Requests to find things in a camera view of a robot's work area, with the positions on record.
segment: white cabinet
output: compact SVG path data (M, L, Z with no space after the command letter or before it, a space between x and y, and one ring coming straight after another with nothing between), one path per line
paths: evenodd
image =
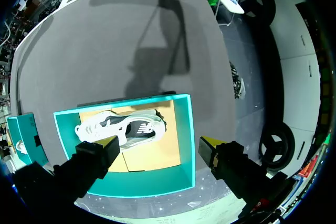
M284 117L289 127L315 131L320 109L320 73L316 55L281 61Z
M315 53L314 45L300 12L287 0L276 1L276 14L270 28L280 59Z
M312 144L314 132L290 128L295 138L294 155L289 164L281 170L287 176L295 174L303 165Z

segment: sneaker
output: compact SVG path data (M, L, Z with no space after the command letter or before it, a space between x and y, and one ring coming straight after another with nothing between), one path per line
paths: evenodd
M158 141L166 130L163 117L156 110L135 111L118 115L103 111L75 127L79 139L89 143L118 136L120 152L140 144Z

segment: new balance logo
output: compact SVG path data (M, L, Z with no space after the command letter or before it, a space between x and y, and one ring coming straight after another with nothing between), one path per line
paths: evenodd
M153 126L150 123L142 123L137 131L137 134L152 133L152 132L153 132Z

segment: teal shoe box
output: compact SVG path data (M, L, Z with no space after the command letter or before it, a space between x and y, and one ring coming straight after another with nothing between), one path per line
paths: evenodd
M54 112L59 139L67 158L70 159L76 152L75 146L80 143L75 134L75 126L81 123L79 113L165 101L174 102L181 164L139 172L108 172L104 179L96 180L88 193L107 197L133 198L165 195L193 188L196 169L191 97L189 94L160 95Z
M37 134L34 115L30 113L12 116L7 121L13 146L15 147L16 143L22 140L26 147L27 154L23 154L18 150L16 151L21 161L26 165L30 165L34 161L41 166L47 164L48 159Z

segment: gray table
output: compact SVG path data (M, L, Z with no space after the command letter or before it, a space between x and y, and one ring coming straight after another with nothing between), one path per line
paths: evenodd
M230 65L207 0L76 0L19 45L10 88L12 114L34 113L52 165L66 161L53 112L167 91L191 94L197 148L201 135L235 137ZM207 198L199 206L225 196L225 184L215 183L198 154L196 163L194 189L139 199L150 204L177 197L171 210L156 213L135 199L103 197L103 208L95 196L82 200L98 213L146 218L190 210L184 201L199 197L203 184L211 193L202 186Z

